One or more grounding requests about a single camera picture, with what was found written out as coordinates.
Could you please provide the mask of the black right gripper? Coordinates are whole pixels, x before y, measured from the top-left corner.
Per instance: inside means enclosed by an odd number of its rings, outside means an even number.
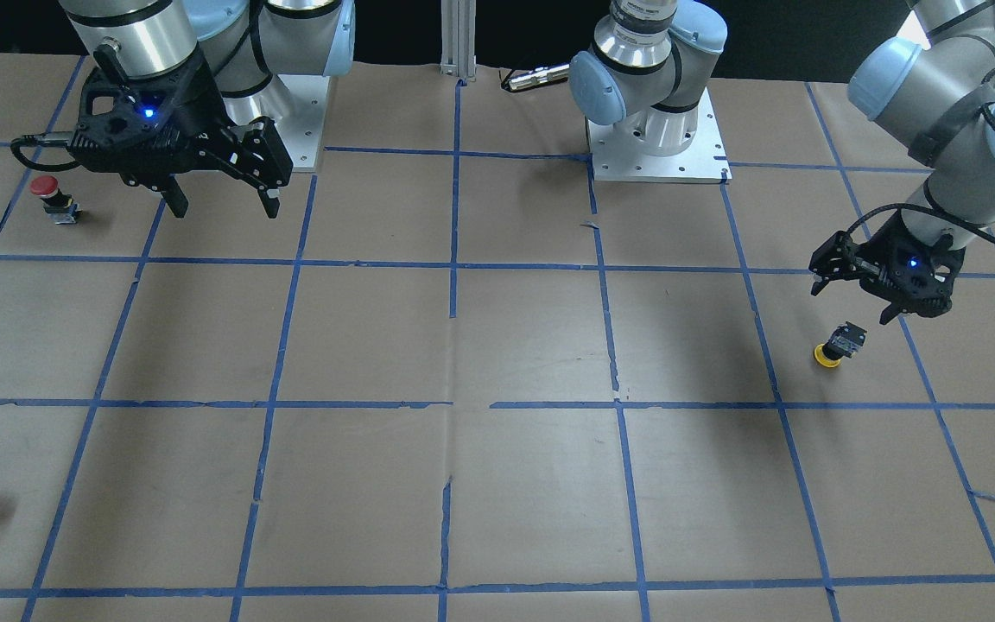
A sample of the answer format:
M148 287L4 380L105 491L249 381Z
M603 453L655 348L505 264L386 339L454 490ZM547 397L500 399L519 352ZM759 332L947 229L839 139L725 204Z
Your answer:
M216 168L256 189L266 217L279 216L294 169L287 145L271 117L232 127L204 52L137 78L116 52L93 56L98 67L83 85L66 146L80 166L150 187L175 218L189 208L178 174Z

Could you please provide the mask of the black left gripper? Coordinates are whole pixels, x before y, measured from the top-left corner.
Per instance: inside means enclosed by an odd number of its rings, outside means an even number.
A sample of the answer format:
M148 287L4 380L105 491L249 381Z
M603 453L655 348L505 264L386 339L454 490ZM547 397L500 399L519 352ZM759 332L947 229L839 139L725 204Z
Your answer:
M854 243L849 232L835 232L810 258L808 268L814 275L810 294L819 295L832 281L858 280L862 290L890 303L879 315L879 326L888 326L904 314L947 314L965 261L965 249L953 244L951 232L924 244L909 232L902 212L889 217L862 244Z

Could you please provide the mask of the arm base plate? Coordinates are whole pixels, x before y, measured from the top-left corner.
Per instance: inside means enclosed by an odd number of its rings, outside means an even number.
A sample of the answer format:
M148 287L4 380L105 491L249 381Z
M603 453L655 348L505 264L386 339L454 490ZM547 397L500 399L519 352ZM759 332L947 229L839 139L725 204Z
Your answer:
M683 113L648 109L612 125L586 122L597 181L723 184L729 158L708 90Z
M242 98L226 96L225 107L238 124L257 117L274 119L295 172L315 173L333 84L329 76L277 75L257 93Z

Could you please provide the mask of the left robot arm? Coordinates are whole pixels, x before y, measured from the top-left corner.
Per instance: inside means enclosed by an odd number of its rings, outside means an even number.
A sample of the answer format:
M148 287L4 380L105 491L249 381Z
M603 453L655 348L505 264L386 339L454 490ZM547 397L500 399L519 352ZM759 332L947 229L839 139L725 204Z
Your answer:
M892 38L852 76L846 95L929 175L864 243L835 232L813 253L812 294L857 281L886 300L880 323L951 310L975 238L995 224L995 1L912 1L929 46Z

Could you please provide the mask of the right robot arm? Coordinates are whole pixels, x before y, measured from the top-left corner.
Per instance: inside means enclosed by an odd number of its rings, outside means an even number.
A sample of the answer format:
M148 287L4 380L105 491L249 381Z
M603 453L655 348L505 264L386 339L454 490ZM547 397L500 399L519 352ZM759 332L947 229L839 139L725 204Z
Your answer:
M354 60L352 1L63 1L94 60L64 149L88 172L161 195L179 175L220 172L256 190L266 216L296 163L304 107L284 76L332 78Z

